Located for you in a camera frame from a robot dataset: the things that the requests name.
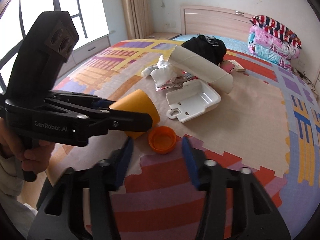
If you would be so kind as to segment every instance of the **curtain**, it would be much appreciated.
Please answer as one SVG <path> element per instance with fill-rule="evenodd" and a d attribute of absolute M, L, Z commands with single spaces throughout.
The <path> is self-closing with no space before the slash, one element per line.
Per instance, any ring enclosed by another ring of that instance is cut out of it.
<path fill-rule="evenodd" d="M 146 39 L 153 33 L 149 0 L 122 0 L 129 39 Z"/>

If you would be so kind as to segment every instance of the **window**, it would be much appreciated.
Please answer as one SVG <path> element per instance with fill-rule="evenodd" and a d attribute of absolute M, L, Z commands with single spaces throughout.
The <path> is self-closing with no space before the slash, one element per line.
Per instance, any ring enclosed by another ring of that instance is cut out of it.
<path fill-rule="evenodd" d="M 77 49 L 109 33 L 102 0 L 11 0 L 0 18 L 0 86 L 6 90 L 22 39 L 44 11 L 65 10 L 79 34 Z"/>

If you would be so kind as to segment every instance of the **sleeve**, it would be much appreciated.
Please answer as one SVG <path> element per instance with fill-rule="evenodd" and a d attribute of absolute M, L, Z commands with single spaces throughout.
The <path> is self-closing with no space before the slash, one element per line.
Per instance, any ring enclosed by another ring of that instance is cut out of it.
<path fill-rule="evenodd" d="M 16 176 L 14 157 L 5 159 L 0 155 L 0 203 L 18 231 L 27 238 L 36 211 L 17 201 L 23 180 Z"/>

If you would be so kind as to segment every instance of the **stack of blankets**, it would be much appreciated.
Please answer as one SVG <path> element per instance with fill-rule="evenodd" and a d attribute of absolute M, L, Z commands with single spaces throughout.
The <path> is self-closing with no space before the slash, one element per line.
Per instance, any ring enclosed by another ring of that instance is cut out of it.
<path fill-rule="evenodd" d="M 289 28 L 276 20 L 257 15 L 250 20 L 248 48 L 251 54 L 292 71 L 291 59 L 299 57 L 301 41 Z"/>

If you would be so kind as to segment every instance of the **human hand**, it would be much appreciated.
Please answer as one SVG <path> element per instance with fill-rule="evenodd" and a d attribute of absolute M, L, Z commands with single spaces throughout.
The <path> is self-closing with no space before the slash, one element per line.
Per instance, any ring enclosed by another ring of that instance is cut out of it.
<path fill-rule="evenodd" d="M 25 150 L 19 136 L 7 127 L 3 118 L 0 118 L 0 145 L 4 158 L 15 156 L 22 161 L 24 171 L 37 174 L 47 169 L 55 144 L 39 140 L 39 147 Z"/>

